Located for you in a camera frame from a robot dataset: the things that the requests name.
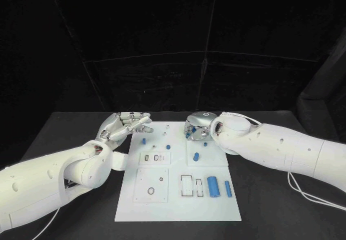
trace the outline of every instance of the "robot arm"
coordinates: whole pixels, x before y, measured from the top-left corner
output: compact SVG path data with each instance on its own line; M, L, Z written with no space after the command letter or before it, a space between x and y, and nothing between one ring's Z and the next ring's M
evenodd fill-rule
M0 232L30 223L97 188L110 169L125 170L126 154L112 150L128 134L152 132L142 125L149 122L148 113L113 113L99 127L94 140L83 146L19 162L0 171Z
M240 155L267 168L306 175L346 192L346 145L280 126L257 121L250 124L246 118L227 112L218 117L208 112L192 113L184 125L187 140L211 137L227 154Z

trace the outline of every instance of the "blue block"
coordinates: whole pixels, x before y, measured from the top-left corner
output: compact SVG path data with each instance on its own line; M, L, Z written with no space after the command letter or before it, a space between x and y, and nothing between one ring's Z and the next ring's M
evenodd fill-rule
M192 161L195 162L198 160L200 154L195 152L192 156Z
M207 187L208 187L208 195L211 198L216 198L220 196L216 177L214 176L207 177L205 181L207 181Z
M224 190L226 190L226 196L230 198L231 197L231 192L230 192L229 181L224 181Z

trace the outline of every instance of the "white board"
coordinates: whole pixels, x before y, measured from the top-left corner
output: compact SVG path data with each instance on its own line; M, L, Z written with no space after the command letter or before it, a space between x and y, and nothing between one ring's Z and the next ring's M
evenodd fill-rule
M240 221L224 152L213 141L204 146L203 141L185 140L184 122L146 126L154 132L130 137L115 222ZM210 176L217 180L218 197L208 195Z

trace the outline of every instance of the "cylindrical battery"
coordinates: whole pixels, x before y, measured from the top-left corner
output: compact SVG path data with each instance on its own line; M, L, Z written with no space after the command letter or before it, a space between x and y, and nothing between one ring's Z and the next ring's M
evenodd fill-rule
M207 181L208 195L211 198L216 198L220 196L216 177L214 176L207 177L205 181Z

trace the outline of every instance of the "black table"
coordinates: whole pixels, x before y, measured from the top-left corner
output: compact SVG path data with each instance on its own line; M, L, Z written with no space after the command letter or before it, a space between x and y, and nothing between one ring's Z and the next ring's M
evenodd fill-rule
M80 146L94 138L109 112L54 112L22 156L31 159ZM184 121L190 112L152 112L154 121ZM303 129L289 111L241 112L262 123ZM116 148L128 152L130 137ZM58 210L38 239L54 240L325 240L346 239L346 212L312 203L286 182L286 173L227 155L239 222L113 222L123 172L110 171L103 185ZM346 205L346 193L327 183L295 174L302 191ZM0 240L30 240L53 213L2 234Z

